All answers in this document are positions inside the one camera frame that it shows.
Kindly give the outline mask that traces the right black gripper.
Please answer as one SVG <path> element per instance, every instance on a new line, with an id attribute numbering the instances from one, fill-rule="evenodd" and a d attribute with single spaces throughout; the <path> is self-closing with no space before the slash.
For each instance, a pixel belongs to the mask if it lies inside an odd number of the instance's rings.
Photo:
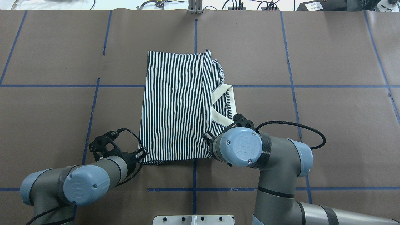
<path id="1" fill-rule="evenodd" d="M 202 138 L 206 142 L 207 146 L 209 147 L 210 150 L 216 150 L 217 144 L 219 143 L 219 137 L 214 136 L 211 131 L 206 131 L 203 135 Z"/>

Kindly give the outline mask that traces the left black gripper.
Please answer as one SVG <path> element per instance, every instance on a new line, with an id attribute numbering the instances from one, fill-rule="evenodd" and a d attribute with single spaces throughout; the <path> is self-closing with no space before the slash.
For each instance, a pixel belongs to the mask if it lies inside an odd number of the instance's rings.
<path id="1" fill-rule="evenodd" d="M 146 148 L 140 148 L 138 151 L 127 153 L 126 158 L 129 164 L 141 163 L 142 160 L 149 154 Z"/>

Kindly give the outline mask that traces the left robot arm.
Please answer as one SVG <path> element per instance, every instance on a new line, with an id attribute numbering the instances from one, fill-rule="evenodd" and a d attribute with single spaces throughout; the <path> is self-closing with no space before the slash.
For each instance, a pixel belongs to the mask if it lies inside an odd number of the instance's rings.
<path id="1" fill-rule="evenodd" d="M 148 151 L 142 147 L 122 156 L 101 157 L 89 165 L 72 165 L 65 168 L 49 168 L 28 175 L 20 186 L 22 201 L 33 206 L 35 216 L 31 225 L 73 225 L 75 206 L 87 206 L 106 195 L 114 187 L 130 181 L 143 165 Z M 134 174 L 129 177 L 129 169 Z"/>

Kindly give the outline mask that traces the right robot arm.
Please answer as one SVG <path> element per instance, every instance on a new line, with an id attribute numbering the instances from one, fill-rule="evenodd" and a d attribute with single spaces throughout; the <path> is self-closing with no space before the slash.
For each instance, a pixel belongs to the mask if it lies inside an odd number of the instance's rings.
<path id="1" fill-rule="evenodd" d="M 344 211 L 294 199 L 297 178 L 313 166 L 311 148 L 288 138 L 233 127 L 203 139 L 212 158 L 260 170 L 253 225 L 398 225 L 399 220 Z"/>

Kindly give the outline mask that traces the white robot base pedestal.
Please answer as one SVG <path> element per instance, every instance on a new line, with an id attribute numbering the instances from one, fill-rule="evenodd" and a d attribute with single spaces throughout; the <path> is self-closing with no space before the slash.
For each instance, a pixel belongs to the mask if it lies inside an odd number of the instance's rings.
<path id="1" fill-rule="evenodd" d="M 156 216 L 153 225 L 234 225 L 231 215 L 165 215 Z"/>

